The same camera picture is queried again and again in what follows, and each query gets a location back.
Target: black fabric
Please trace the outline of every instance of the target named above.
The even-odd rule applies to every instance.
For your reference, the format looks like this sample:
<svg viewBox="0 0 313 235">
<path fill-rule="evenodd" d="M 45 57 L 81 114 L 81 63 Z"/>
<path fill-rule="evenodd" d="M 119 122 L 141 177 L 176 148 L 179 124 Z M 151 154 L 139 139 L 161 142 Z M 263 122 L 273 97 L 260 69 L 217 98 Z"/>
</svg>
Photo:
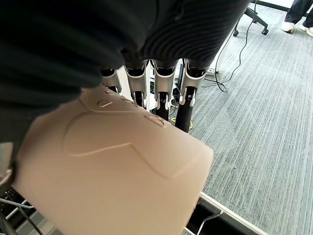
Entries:
<svg viewBox="0 0 313 235">
<path fill-rule="evenodd" d="M 298 23 L 312 4 L 313 0 L 295 0 L 286 14 L 285 22 Z M 303 22 L 303 26 L 307 28 L 313 27 L 313 9 L 308 13 L 306 20 Z"/>
<path fill-rule="evenodd" d="M 0 142 L 14 156 L 32 121 L 119 68 L 161 13 L 157 0 L 0 2 Z"/>
</svg>

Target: black cable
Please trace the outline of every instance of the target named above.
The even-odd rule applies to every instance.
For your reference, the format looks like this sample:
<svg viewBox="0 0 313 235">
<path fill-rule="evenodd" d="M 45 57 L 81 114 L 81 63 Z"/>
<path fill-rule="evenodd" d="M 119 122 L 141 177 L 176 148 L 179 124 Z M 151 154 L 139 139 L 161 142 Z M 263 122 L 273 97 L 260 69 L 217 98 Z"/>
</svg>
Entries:
<svg viewBox="0 0 313 235">
<path fill-rule="evenodd" d="M 254 3 L 253 19 L 252 19 L 252 21 L 251 21 L 251 23 L 250 23 L 248 29 L 246 30 L 246 43 L 245 43 L 244 47 L 241 49 L 241 51 L 240 51 L 240 53 L 239 53 L 239 65 L 233 70 L 233 72 L 231 73 L 231 76 L 230 76 L 230 78 L 229 78 L 228 80 L 226 80 L 226 81 L 224 81 L 224 82 L 219 82 L 219 81 L 217 80 L 217 75 L 216 75 L 217 63 L 218 63 L 218 61 L 219 61 L 219 58 L 220 58 L 220 55 L 221 55 L 222 51 L 224 50 L 224 48 L 225 48 L 225 46 L 227 45 L 229 39 L 230 39 L 231 36 L 233 35 L 233 32 L 235 31 L 235 29 L 233 29 L 233 31 L 232 31 L 231 34 L 229 35 L 229 37 L 228 37 L 226 43 L 224 44 L 224 46 L 223 46 L 223 48 L 222 48 L 222 50 L 221 50 L 221 53 L 220 53 L 219 56 L 217 57 L 216 64 L 215 64 L 215 73 L 214 73 L 214 75 L 215 75 L 215 80 L 210 80 L 210 79 L 206 79 L 206 78 L 205 78 L 205 80 L 211 81 L 211 82 L 216 82 L 216 84 L 210 85 L 210 86 L 201 86 L 201 87 L 207 88 L 207 87 L 218 86 L 219 89 L 220 89 L 222 92 L 224 92 L 224 93 L 227 92 L 227 88 L 224 86 L 224 83 L 231 80 L 231 78 L 232 78 L 233 75 L 234 75 L 234 72 L 235 72 L 235 71 L 240 67 L 240 65 L 241 65 L 241 54 L 242 54 L 243 50 L 245 49 L 245 47 L 246 47 L 247 44 L 248 44 L 248 33 L 249 33 L 249 29 L 250 29 L 251 25 L 253 24 L 254 19 L 255 19 L 255 16 L 256 16 L 256 4 L 257 4 L 257 2 L 258 2 L 258 0 L 256 0 L 255 3 Z"/>
<path fill-rule="evenodd" d="M 174 106 L 174 110 L 173 110 L 173 112 L 169 115 L 169 117 L 171 116 L 171 115 L 173 115 L 173 113 L 176 111 L 176 105 Z"/>
</svg>

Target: shoe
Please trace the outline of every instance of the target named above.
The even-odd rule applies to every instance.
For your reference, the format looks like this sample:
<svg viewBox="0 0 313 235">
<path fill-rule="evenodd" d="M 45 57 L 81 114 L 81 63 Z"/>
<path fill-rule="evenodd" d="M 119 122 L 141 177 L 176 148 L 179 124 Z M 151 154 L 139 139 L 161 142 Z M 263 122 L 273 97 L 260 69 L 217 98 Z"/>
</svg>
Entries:
<svg viewBox="0 0 313 235">
<path fill-rule="evenodd" d="M 309 36 L 313 37 L 313 27 L 307 28 L 307 27 L 303 26 L 303 24 L 302 24 L 299 26 L 299 28 L 301 30 L 305 31 Z"/>
<path fill-rule="evenodd" d="M 282 22 L 281 29 L 283 31 L 285 31 L 286 33 L 293 33 L 293 31 L 294 31 L 294 23 Z"/>
</svg>

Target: silicone skin pad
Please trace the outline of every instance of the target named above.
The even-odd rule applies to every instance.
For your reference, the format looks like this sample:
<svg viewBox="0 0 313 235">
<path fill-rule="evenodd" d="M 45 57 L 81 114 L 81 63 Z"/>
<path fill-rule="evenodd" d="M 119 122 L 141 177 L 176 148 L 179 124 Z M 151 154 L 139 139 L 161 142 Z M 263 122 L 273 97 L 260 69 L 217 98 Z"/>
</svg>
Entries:
<svg viewBox="0 0 313 235">
<path fill-rule="evenodd" d="M 212 150 L 109 89 L 38 118 L 14 188 L 65 235 L 179 235 Z"/>
</svg>

